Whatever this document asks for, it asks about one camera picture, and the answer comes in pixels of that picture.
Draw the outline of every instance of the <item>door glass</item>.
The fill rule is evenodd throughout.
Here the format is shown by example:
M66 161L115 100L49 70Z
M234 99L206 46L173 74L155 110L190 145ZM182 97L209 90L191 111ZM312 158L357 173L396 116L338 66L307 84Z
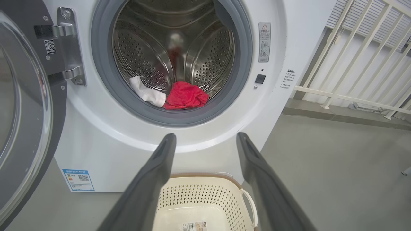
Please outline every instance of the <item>door glass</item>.
M40 169L51 121L43 67L25 35L0 11L0 225Z

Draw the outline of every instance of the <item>red cloth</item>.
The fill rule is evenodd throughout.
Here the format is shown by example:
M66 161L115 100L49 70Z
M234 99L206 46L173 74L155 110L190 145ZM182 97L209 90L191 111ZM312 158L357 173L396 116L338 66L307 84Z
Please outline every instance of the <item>red cloth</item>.
M175 82L164 106L166 110L201 107L207 100L208 94L198 86L186 82Z

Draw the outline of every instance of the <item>cream basket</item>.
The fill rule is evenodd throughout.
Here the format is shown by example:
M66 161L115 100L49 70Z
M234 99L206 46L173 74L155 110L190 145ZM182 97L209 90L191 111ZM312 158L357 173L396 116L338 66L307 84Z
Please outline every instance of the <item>cream basket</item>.
M251 196L232 178L182 174L172 175L161 188L153 231L252 231L257 222Z

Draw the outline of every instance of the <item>washing machine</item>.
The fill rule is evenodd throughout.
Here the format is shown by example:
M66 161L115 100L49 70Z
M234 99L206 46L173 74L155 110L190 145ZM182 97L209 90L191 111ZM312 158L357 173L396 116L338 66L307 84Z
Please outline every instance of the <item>washing machine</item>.
M243 182L236 134L260 150L323 31L329 0L0 2L0 222L24 206L54 156L72 192L122 192L161 139L172 173ZM165 110L129 79L200 108Z

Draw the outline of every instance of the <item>floor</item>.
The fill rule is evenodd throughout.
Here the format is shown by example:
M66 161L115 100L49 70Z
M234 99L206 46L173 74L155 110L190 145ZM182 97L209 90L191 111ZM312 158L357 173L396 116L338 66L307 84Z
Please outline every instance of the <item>floor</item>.
M319 231L411 229L410 131L282 115L268 139L261 153ZM6 230L95 230L119 196L70 193L53 160Z

